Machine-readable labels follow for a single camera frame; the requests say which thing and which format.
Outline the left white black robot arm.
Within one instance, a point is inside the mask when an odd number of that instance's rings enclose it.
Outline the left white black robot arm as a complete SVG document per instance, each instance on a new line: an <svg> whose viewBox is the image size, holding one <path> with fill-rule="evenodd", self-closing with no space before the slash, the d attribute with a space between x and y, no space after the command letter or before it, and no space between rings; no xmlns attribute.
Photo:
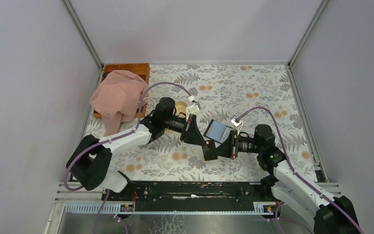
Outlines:
<svg viewBox="0 0 374 234"><path fill-rule="evenodd" d="M189 100L192 105L186 108L185 117L175 114L173 99L163 97L155 109L138 121L133 129L104 138L85 136L66 163L66 175L77 179L80 183L78 190L102 188L112 191L119 200L128 199L132 190L128 184L129 180L121 172L109 169L114 156L156 141L166 129L179 133L183 143L206 145L195 115L200 110L200 105L193 96L190 96Z"/></svg>

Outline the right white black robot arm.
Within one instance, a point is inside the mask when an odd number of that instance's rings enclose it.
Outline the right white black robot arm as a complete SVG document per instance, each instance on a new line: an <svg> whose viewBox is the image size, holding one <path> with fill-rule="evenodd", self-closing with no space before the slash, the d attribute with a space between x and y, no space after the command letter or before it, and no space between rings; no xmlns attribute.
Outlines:
<svg viewBox="0 0 374 234"><path fill-rule="evenodd" d="M256 126L253 137L219 122L211 123L205 137L239 152L256 153L257 161L269 176L262 179L260 194L292 208L311 226L315 234L361 234L352 202L346 196L334 196L289 165L286 155L275 145L270 126Z"/></svg>

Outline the black card holder wallet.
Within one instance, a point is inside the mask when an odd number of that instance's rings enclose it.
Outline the black card holder wallet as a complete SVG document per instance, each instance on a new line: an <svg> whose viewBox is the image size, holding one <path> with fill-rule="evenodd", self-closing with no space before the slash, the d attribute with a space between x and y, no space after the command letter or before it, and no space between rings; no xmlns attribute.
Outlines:
<svg viewBox="0 0 374 234"><path fill-rule="evenodd" d="M226 129L232 129L220 122L212 120L205 131L204 137L208 138L202 146L204 160L217 160L218 156L213 154L216 147L224 142L224 133Z"/></svg>

